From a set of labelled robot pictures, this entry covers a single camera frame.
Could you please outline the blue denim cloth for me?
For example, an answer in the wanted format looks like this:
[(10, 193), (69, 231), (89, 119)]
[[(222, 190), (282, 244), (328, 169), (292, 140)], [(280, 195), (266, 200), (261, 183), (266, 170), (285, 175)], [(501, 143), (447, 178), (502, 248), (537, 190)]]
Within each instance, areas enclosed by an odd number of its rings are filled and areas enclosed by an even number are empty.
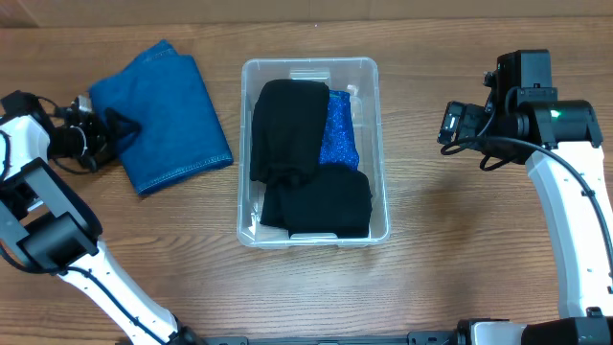
[(94, 110), (112, 109), (137, 123), (119, 142), (119, 158), (139, 196), (234, 162), (194, 58), (161, 40), (120, 73), (89, 88)]

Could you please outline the blue green sequin garment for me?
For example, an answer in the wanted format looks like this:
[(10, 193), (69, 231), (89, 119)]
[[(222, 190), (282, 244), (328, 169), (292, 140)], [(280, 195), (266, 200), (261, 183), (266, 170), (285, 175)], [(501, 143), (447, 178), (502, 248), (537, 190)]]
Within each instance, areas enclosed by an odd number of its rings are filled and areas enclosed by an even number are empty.
[(342, 164), (357, 170), (359, 154), (355, 145), (351, 95), (330, 90), (328, 117), (322, 139), (319, 164)]

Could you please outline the black cloth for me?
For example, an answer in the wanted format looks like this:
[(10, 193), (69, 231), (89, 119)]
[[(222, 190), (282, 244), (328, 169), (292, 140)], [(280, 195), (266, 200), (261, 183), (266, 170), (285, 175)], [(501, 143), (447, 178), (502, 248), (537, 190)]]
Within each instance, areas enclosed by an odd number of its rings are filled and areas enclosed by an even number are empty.
[(311, 181), (280, 186), (277, 195), (290, 234), (333, 234), (339, 239), (369, 235), (372, 193), (368, 177), (343, 165), (319, 168)]
[(261, 212), (262, 225), (285, 228), (284, 211), (281, 198), (281, 192), (283, 189), (284, 186), (281, 184), (269, 184), (266, 186)]
[(250, 179), (299, 186), (315, 175), (328, 118), (329, 88), (312, 80), (271, 80), (252, 119)]

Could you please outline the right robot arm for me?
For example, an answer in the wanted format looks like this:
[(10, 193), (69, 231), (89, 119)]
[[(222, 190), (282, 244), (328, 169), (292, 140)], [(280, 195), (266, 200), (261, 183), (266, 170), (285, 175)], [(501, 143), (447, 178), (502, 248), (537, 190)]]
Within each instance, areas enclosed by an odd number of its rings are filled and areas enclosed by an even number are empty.
[(548, 226), (559, 318), (537, 324), (461, 320), (442, 344), (609, 344), (612, 341), (612, 207), (603, 136), (593, 106), (562, 101), (547, 50), (498, 57), (484, 75), (485, 105), (451, 102), (438, 142), (443, 155), (483, 155), (484, 172), (525, 166)]

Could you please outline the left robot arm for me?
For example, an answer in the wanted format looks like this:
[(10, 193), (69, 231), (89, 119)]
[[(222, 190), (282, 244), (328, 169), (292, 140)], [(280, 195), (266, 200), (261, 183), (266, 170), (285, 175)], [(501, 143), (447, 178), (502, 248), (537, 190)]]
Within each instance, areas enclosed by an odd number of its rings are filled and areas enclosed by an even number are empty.
[(199, 344), (201, 338), (154, 302), (121, 268), (102, 225), (49, 164), (60, 158), (94, 173), (140, 134), (140, 125), (88, 98), (47, 113), (42, 97), (1, 100), (1, 256), (29, 274), (49, 274), (86, 294), (132, 344)]

